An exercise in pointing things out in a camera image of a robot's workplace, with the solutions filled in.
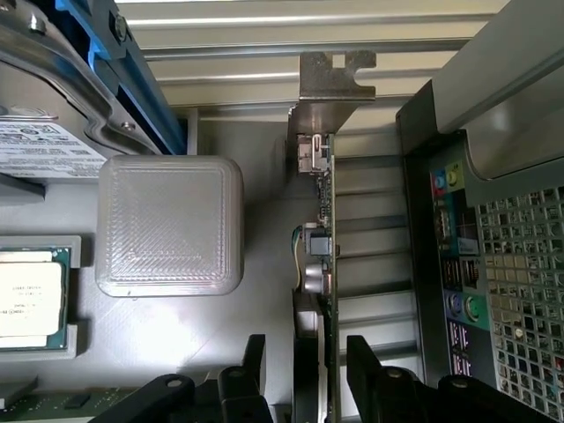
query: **usb port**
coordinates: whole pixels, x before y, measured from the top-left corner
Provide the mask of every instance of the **usb port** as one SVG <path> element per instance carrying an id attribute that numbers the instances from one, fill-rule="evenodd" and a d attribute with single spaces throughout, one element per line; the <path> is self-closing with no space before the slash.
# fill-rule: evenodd
<path id="1" fill-rule="evenodd" d="M 461 370 L 463 375 L 472 376 L 470 367 L 470 362 L 467 359 L 462 359 Z"/>
<path id="2" fill-rule="evenodd" d="M 450 347 L 459 348 L 460 333 L 458 330 L 458 325 L 456 323 L 449 322 L 449 332 L 450 332 Z"/>
<path id="3" fill-rule="evenodd" d="M 468 330 L 464 326 L 460 326 L 460 349 L 466 351 L 468 348 Z"/>
<path id="4" fill-rule="evenodd" d="M 452 354 L 452 372 L 455 375 L 463 375 L 462 358 L 456 354 Z"/>
<path id="5" fill-rule="evenodd" d="M 463 260 L 464 285 L 476 289 L 478 287 L 479 271 L 474 260 Z"/>

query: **audio port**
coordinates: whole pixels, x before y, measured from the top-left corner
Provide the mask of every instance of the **audio port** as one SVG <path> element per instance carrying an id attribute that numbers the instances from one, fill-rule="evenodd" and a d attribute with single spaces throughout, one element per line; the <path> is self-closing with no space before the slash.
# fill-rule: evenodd
<path id="1" fill-rule="evenodd" d="M 456 181 L 458 181 L 458 175 L 454 171 L 450 171 L 447 173 L 447 182 L 451 187 L 456 185 Z"/>
<path id="2" fill-rule="evenodd" d="M 444 177 L 443 176 L 436 176 L 434 178 L 434 187 L 437 189 L 444 188 Z"/>

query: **translucent plastic block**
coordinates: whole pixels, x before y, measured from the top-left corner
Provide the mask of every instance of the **translucent plastic block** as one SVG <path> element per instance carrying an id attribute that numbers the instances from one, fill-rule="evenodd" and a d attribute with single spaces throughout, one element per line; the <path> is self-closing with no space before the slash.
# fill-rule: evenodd
<path id="1" fill-rule="evenodd" d="M 96 281 L 115 297 L 222 295 L 243 274 L 243 183 L 230 160 L 116 156 L 100 171 Z"/>

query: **perforated metal mesh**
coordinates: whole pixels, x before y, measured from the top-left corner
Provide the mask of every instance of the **perforated metal mesh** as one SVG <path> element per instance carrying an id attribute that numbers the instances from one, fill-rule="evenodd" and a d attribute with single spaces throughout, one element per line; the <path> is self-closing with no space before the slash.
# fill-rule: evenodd
<path id="1" fill-rule="evenodd" d="M 564 420 L 564 187 L 479 207 L 498 388 Z"/>

